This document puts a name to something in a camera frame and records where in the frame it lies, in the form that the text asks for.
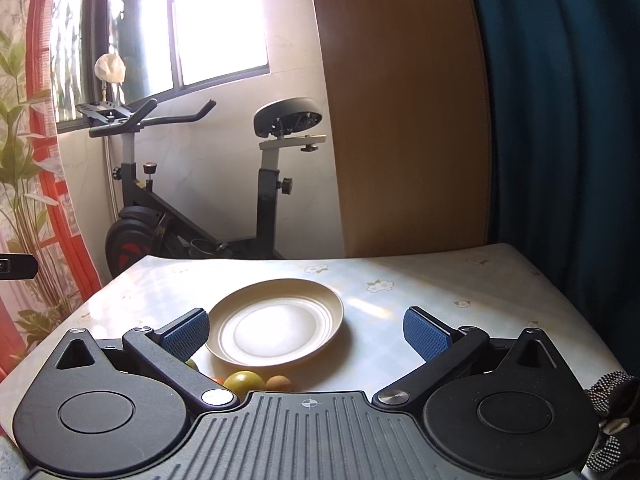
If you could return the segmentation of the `gloved right hand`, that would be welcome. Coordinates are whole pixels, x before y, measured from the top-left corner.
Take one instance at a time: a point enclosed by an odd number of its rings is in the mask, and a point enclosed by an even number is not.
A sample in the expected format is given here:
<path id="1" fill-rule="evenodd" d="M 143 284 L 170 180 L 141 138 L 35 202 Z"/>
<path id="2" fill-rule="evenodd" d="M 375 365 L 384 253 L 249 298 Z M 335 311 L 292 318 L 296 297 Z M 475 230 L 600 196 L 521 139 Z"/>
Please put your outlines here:
<path id="1" fill-rule="evenodd" d="M 623 370 L 586 390 L 599 417 L 599 434 L 586 467 L 596 479 L 639 478 L 639 378 Z"/>

